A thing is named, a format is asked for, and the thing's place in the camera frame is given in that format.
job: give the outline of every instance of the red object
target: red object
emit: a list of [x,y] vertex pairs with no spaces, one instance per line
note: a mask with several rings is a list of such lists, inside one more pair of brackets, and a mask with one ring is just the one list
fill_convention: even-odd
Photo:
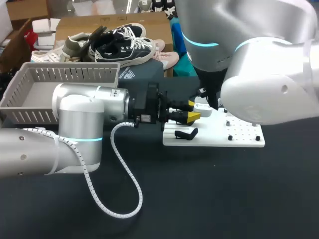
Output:
[[25,41],[30,46],[30,50],[35,51],[36,49],[33,47],[33,45],[38,39],[38,34],[34,33],[32,29],[29,29],[28,31],[24,33],[24,38],[25,38]]

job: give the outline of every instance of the black bracket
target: black bracket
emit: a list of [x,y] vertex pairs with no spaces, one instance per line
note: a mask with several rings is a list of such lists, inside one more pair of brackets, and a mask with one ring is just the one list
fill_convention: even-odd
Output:
[[186,139],[189,141],[193,140],[197,134],[198,134],[198,128],[195,128],[192,133],[185,133],[178,130],[175,131],[176,139]]

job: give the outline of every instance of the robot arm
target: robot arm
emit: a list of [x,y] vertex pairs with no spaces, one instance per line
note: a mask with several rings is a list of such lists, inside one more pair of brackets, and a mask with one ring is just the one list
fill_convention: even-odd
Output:
[[[309,77],[303,60],[310,54],[304,51],[311,49],[311,60],[317,53],[315,43],[313,48],[304,45],[314,38],[318,24],[309,2],[176,0],[176,7],[188,56],[213,108],[218,108],[216,93],[221,90],[224,106],[249,122],[274,124],[318,115],[317,102],[312,96],[308,100],[309,87],[305,90],[301,82],[308,81],[302,80],[303,74]],[[278,74],[295,87],[278,83]],[[286,86],[285,95],[274,97]],[[295,104],[298,97],[301,101]]]

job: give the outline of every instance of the black tabletop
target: black tabletop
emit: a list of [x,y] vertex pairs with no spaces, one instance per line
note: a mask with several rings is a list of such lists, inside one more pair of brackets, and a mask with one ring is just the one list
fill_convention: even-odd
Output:
[[[144,81],[122,83],[131,94]],[[160,81],[187,99],[196,78]],[[92,199],[83,175],[0,181],[0,238],[300,239],[319,237],[319,119],[263,126],[264,148],[166,147],[159,125],[121,128],[119,152],[144,196],[140,213],[119,220]],[[110,210],[135,209],[138,194],[105,130],[100,168],[91,174]]]

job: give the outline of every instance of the white box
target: white box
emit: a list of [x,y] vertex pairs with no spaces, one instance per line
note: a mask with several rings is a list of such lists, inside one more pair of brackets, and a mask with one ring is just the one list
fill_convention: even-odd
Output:
[[51,31],[56,31],[56,27],[58,26],[61,19],[51,18]]
[[8,9],[5,4],[6,1],[7,0],[0,0],[0,42],[3,42],[13,30]]
[[39,46],[53,46],[55,41],[55,33],[41,33],[38,35]]
[[50,33],[50,20],[49,19],[41,19],[32,21],[33,32],[35,33]]

